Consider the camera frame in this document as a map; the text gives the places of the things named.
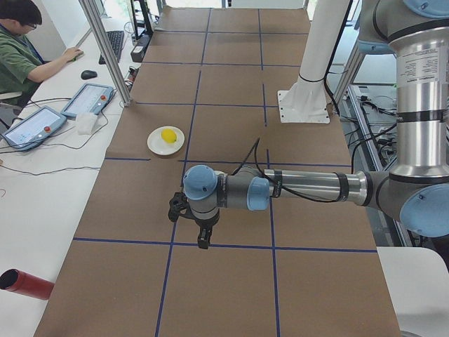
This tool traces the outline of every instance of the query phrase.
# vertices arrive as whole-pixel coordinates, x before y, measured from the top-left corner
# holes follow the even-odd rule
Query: blue and white device
[[[86,83],[62,109],[61,114],[75,118],[77,114],[99,114],[110,102],[114,88],[100,84]]]
[[[27,151],[57,131],[67,118],[50,107],[42,107],[1,136],[17,151]]]

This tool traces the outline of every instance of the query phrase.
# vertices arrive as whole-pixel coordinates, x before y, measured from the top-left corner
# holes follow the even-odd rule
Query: red cup
[[[52,282],[17,269],[7,270],[0,276],[0,289],[39,300],[48,300],[54,286]]]

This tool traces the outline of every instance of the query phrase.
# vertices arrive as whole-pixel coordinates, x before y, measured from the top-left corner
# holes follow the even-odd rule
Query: person's hand
[[[63,54],[63,58],[69,62],[75,59],[77,56],[80,56],[83,53],[83,51],[80,48],[77,47],[71,47],[68,48]]]

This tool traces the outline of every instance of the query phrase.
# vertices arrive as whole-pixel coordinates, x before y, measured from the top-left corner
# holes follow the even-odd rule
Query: yellow lemon
[[[161,137],[170,144],[176,141],[176,133],[171,128],[165,128],[162,130]]]

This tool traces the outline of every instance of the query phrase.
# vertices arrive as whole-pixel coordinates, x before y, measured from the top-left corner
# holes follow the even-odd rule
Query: man
[[[5,103],[24,107],[41,82],[83,53],[69,48],[45,63],[25,36],[41,24],[41,12],[31,0],[0,0],[0,94],[22,92]]]

